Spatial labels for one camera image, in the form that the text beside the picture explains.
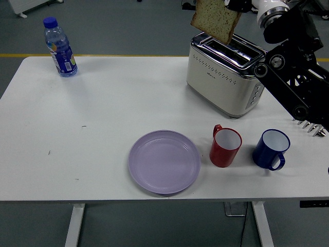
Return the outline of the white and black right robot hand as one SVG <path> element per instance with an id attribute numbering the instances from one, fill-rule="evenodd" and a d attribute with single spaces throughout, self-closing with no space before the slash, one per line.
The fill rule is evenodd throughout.
<path id="1" fill-rule="evenodd" d="M 284 11 L 289 10 L 289 6 L 285 1 L 270 1 L 270 0 L 224 0 L 226 8 L 232 11 L 246 13 L 256 8 L 260 14 L 263 14 L 271 9 L 279 8 Z"/>

